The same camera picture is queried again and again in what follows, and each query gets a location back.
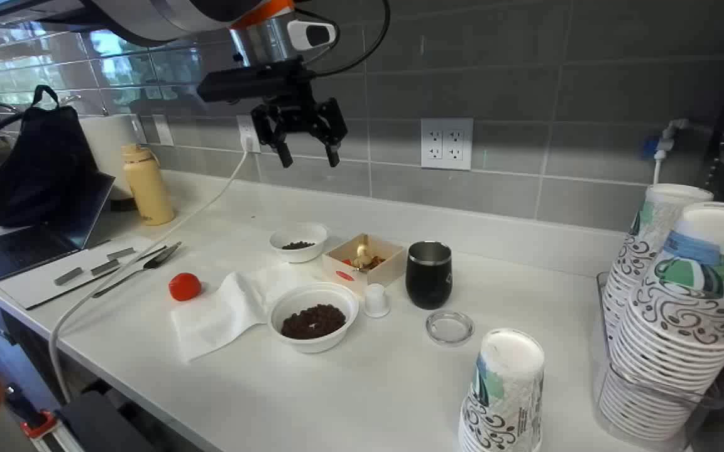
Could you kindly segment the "white and orange robot arm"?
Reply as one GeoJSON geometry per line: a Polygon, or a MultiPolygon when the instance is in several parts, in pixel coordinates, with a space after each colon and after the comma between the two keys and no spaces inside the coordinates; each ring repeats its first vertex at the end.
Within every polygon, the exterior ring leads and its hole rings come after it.
{"type": "Polygon", "coordinates": [[[317,100],[308,68],[313,51],[330,51],[339,27],[323,18],[300,18],[298,0],[0,0],[0,27],[43,23],[55,27],[105,27],[136,46],[158,46],[200,32],[226,31],[236,66],[209,73],[196,93],[207,104],[256,97],[256,141],[285,168],[291,165],[290,132],[310,132],[339,163],[348,136],[339,104],[317,100]]]}

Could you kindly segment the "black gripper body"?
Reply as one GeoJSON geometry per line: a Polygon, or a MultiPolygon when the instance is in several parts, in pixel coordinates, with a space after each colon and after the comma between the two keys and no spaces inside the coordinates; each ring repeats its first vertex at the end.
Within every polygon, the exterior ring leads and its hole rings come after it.
{"type": "Polygon", "coordinates": [[[348,136],[342,109],[335,97],[274,97],[251,111],[251,124],[265,146],[279,146],[290,132],[310,132],[324,146],[339,146],[348,136]]]}

